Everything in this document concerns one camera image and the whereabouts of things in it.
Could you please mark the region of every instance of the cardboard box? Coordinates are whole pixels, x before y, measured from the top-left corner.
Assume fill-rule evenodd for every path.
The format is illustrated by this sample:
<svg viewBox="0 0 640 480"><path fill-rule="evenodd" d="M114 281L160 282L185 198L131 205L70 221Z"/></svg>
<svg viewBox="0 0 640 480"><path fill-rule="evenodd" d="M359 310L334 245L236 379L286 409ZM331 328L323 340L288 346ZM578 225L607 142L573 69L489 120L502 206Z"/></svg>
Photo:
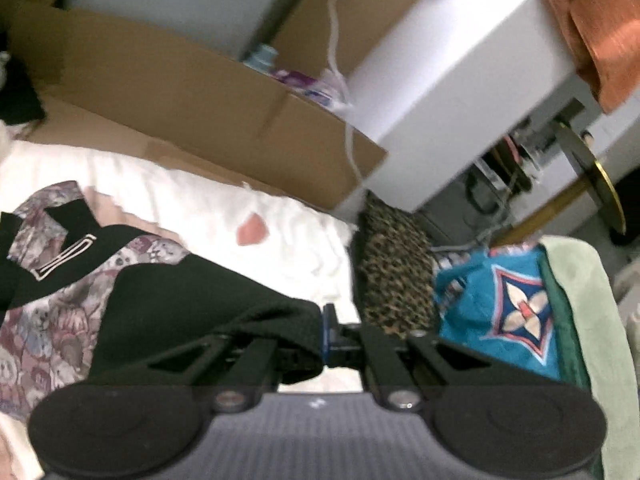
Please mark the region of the cardboard box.
<svg viewBox="0 0 640 480"><path fill-rule="evenodd" d="M337 61L349 75L417 0L339 0L340 41ZM300 0L271 44L276 64L318 77L326 66L329 43L327 0Z"/></svg>
<svg viewBox="0 0 640 480"><path fill-rule="evenodd" d="M326 210L357 185L340 119L170 32L26 2L9 37L49 114L31 137L37 142L138 156ZM356 133L363 175L384 157Z"/></svg>

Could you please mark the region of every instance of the screw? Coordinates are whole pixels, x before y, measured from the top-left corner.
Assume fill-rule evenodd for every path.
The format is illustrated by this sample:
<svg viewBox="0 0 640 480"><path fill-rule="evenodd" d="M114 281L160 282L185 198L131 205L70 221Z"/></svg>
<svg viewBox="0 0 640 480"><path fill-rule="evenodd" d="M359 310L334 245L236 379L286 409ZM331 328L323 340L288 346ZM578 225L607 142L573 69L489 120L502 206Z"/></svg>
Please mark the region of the screw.
<svg viewBox="0 0 640 480"><path fill-rule="evenodd" d="M409 390L398 390L389 394L386 400L399 410L410 410L420 403L420 396Z"/></svg>
<svg viewBox="0 0 640 480"><path fill-rule="evenodd" d="M246 402L246 397L240 392L234 390L226 390L216 395L216 406L222 410L238 410L242 408Z"/></svg>

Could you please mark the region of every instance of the patterned fabric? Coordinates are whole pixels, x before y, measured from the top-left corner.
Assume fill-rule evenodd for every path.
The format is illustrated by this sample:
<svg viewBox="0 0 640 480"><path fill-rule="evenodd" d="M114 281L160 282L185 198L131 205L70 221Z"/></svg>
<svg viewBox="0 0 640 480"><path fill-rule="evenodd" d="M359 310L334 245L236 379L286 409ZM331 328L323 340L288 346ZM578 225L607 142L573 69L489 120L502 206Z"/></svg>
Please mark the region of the patterned fabric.
<svg viewBox="0 0 640 480"><path fill-rule="evenodd" d="M466 288L442 321L440 335L532 372L559 378L551 306L540 275L540 248L478 252L436 277L436 296Z"/></svg>
<svg viewBox="0 0 640 480"><path fill-rule="evenodd" d="M64 262L61 256L72 256L95 240L87 235L55 254L66 231L43 208L75 200L79 189L73 184L41 190L15 213L24 222L8 258L36 278ZM82 280L7 311L0 328L0 411L24 420L47 394L88 376L102 316L122 269L177 264L187 254L172 240L141 235Z"/></svg>
<svg viewBox="0 0 640 480"><path fill-rule="evenodd" d="M413 215L369 193L363 213L364 246L358 272L363 320L405 338L411 330L436 331L431 244Z"/></svg>

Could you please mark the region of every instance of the orange cloth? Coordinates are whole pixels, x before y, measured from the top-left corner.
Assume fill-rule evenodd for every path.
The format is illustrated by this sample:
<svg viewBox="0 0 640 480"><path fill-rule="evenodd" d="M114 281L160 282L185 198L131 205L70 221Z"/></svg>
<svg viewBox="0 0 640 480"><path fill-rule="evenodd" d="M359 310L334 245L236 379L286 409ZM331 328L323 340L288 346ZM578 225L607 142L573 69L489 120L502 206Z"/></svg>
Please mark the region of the orange cloth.
<svg viewBox="0 0 640 480"><path fill-rule="evenodd" d="M577 73L605 113L640 85L640 0L549 0Z"/></svg>

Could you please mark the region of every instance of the gray ribbed surface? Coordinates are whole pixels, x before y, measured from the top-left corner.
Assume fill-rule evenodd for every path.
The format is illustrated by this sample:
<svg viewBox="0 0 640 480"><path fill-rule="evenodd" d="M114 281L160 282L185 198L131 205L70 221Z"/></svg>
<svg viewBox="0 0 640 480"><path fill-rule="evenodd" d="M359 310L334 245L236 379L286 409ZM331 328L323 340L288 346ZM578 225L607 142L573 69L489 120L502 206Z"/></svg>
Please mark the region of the gray ribbed surface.
<svg viewBox="0 0 640 480"><path fill-rule="evenodd" d="M48 476L47 480L56 480ZM588 480L579 473L565 480ZM181 463L148 480L496 480L452 457L416 415L370 394L264 396L224 415Z"/></svg>

